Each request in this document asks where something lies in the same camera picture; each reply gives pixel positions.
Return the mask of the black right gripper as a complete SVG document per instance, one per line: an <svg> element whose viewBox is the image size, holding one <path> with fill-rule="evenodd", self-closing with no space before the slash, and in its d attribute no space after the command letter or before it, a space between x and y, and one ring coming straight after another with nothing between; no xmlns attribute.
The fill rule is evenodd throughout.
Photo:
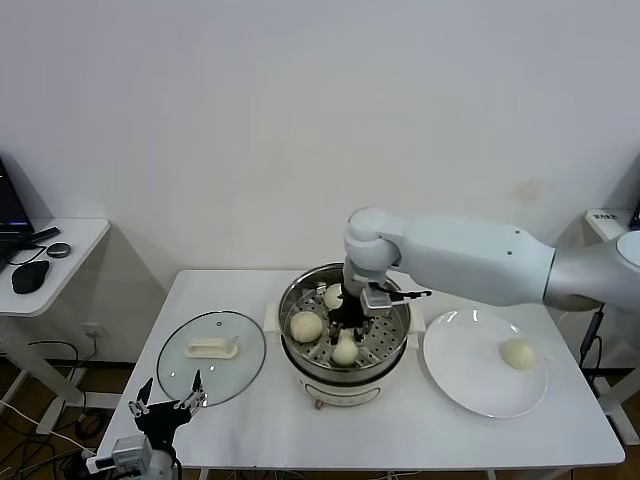
<svg viewBox="0 0 640 480"><path fill-rule="evenodd" d="M362 309L360 299L350 294L341 296L342 303L328 312L329 343L337 345L343 329L353 329L356 343L361 343L371 330L371 323Z"/></svg>

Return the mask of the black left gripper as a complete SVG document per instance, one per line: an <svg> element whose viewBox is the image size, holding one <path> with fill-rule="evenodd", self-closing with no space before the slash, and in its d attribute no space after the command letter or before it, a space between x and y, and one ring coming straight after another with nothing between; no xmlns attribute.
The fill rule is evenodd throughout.
<svg viewBox="0 0 640 480"><path fill-rule="evenodd" d="M206 400L201 372L194 376L191 392L180 402L167 401L148 405L153 386L149 378L139 389L136 399L128 406L137 428L150 440L173 440L177 429L191 421L191 413L196 413Z"/></svg>

